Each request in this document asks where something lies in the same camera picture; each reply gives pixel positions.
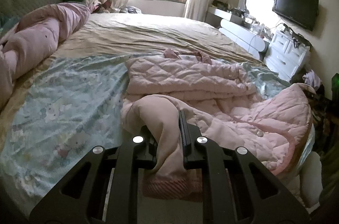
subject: pink comforter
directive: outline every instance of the pink comforter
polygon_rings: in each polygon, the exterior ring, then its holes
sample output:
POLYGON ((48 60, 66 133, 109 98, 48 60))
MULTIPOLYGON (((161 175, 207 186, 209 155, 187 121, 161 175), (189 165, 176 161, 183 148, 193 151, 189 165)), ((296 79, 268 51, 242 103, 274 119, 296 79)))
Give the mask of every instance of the pink comforter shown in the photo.
POLYGON ((0 110, 10 98, 15 80, 52 55, 58 43, 79 30, 89 15, 82 4, 47 5, 25 15, 0 39, 0 110))
POLYGON ((283 175, 299 159, 311 129, 311 108, 294 84, 262 101, 240 65, 149 56, 126 63, 130 83, 122 125, 138 134, 147 125, 158 142, 157 165, 144 177, 144 194, 190 198, 202 190, 199 171, 183 167, 178 110, 220 146, 246 147, 272 173, 283 175))

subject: metal screw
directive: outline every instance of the metal screw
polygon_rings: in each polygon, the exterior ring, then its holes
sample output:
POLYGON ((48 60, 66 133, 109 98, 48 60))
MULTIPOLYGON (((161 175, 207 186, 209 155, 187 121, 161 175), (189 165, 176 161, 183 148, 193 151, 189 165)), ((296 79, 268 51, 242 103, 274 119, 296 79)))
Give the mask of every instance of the metal screw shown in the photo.
POLYGON ((135 136, 134 138, 133 138, 133 142, 135 142, 135 143, 141 143, 142 141, 144 140, 144 138, 142 137, 142 136, 135 136))
POLYGON ((201 136, 201 137, 198 137, 198 138, 197 138, 197 141, 198 141, 198 143, 204 144, 204 143, 207 142, 207 138, 201 136))
POLYGON ((97 147, 95 147, 92 151, 93 151, 93 153, 95 153, 95 154, 100 154, 101 152, 104 151, 104 149, 103 149, 101 146, 97 146, 97 147))
POLYGON ((237 152, 239 154, 245 155, 247 153, 247 149, 245 147, 238 147, 237 152))

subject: flat screen tv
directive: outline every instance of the flat screen tv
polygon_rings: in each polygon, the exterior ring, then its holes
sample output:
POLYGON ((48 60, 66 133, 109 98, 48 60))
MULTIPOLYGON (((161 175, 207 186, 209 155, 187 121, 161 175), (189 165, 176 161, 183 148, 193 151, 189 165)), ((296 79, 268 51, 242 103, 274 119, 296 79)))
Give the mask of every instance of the flat screen tv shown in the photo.
POLYGON ((274 0, 272 10, 300 27, 312 31, 318 8, 319 0, 274 0))

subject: mattress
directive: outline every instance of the mattress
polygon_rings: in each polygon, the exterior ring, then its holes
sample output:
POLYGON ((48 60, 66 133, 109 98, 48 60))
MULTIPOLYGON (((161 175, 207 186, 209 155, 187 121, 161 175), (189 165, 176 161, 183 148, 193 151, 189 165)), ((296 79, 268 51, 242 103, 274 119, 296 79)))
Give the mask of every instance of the mattress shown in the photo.
MULTIPOLYGON (((128 85, 124 62, 166 48, 242 63, 265 98, 289 86, 207 24, 154 15, 91 15, 50 58, 18 79, 0 114, 2 183, 26 217, 93 146, 111 148, 130 137, 120 128, 128 85)), ((310 152, 312 135, 298 165, 310 152)))

